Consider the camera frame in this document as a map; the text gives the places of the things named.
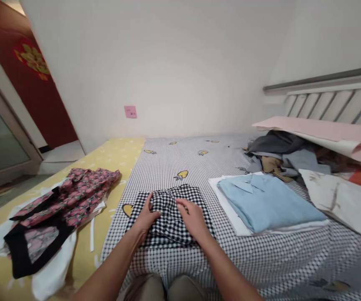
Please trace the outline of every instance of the floor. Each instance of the floor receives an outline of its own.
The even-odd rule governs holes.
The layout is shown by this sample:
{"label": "floor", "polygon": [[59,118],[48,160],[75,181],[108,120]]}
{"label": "floor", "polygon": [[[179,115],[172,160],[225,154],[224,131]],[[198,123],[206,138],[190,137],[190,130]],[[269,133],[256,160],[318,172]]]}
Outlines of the floor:
{"label": "floor", "polygon": [[78,140],[61,145],[43,154],[38,174],[52,174],[61,171],[73,162],[84,157],[83,149]]}
{"label": "floor", "polygon": [[43,154],[44,162],[74,162],[84,157],[79,140],[61,145]]}
{"label": "floor", "polygon": [[0,196],[0,207],[4,206],[6,203],[12,201],[17,196],[25,193],[26,191],[32,189],[34,186],[40,184],[42,181],[48,179],[52,174],[49,175],[37,175],[33,178],[27,179],[15,186],[14,189],[12,189],[7,194]]}

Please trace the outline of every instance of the khaki pants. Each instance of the khaki pants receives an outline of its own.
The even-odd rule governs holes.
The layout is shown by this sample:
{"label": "khaki pants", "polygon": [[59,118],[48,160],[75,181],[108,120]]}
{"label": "khaki pants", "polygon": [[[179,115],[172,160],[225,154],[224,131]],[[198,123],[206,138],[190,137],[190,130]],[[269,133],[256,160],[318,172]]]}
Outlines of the khaki pants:
{"label": "khaki pants", "polygon": [[[203,289],[186,275],[177,277],[168,290],[168,301],[205,301]],[[117,301],[165,301],[161,278],[155,274],[137,277]]]}

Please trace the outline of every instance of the clothing pile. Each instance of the clothing pile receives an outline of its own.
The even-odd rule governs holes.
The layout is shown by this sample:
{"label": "clothing pile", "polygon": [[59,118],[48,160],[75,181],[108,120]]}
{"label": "clothing pile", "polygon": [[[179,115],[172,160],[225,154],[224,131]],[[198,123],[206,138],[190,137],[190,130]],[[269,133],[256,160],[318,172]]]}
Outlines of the clothing pile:
{"label": "clothing pile", "polygon": [[0,225],[0,255],[11,257],[15,279],[34,275],[32,289],[38,300],[47,299],[63,284],[76,229],[105,207],[106,193],[120,176],[119,170],[74,168],[51,190],[14,208]]}
{"label": "clothing pile", "polygon": [[[126,231],[135,223],[149,194],[149,191],[138,194]],[[150,199],[150,203],[153,205],[152,211],[161,212],[161,216],[151,226],[141,247],[175,248],[197,245],[185,227],[182,216],[176,207],[175,199],[186,199],[201,207],[206,225],[215,238],[214,227],[200,189],[189,184],[183,184],[169,189],[153,191],[153,196]]]}
{"label": "clothing pile", "polygon": [[299,172],[313,204],[361,234],[361,186],[337,176],[304,169]]}
{"label": "clothing pile", "polygon": [[271,175],[228,176],[210,183],[216,183],[214,192],[238,236],[302,232],[328,223],[323,213]]}
{"label": "clothing pile", "polygon": [[[340,173],[341,176],[348,173],[349,177],[361,171],[360,163],[354,159],[278,130],[271,130],[267,135],[258,137],[245,154],[250,160],[246,173],[272,173],[284,182],[297,180],[304,184],[299,169],[323,174]],[[359,181],[357,178],[356,174],[352,181]]]}

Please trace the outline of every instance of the light blue shirt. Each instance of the light blue shirt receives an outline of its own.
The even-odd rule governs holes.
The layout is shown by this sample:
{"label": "light blue shirt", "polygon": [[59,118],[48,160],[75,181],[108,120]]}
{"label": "light blue shirt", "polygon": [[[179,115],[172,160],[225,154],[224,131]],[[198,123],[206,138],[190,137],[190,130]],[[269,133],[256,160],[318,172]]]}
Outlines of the light blue shirt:
{"label": "light blue shirt", "polygon": [[217,186],[254,233],[327,219],[320,210],[270,175],[226,178]]}

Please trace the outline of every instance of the person's left hand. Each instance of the person's left hand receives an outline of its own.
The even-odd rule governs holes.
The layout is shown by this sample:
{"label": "person's left hand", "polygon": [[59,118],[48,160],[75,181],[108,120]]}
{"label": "person's left hand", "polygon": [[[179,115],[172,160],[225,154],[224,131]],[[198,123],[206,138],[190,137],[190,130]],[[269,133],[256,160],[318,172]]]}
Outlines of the person's left hand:
{"label": "person's left hand", "polygon": [[141,234],[140,243],[142,243],[146,239],[148,230],[150,229],[153,222],[161,216],[161,212],[159,211],[150,212],[153,207],[153,204],[150,203],[150,199],[152,196],[153,193],[150,192],[142,211],[140,212],[139,216],[137,217],[135,223],[132,226],[132,229]]}

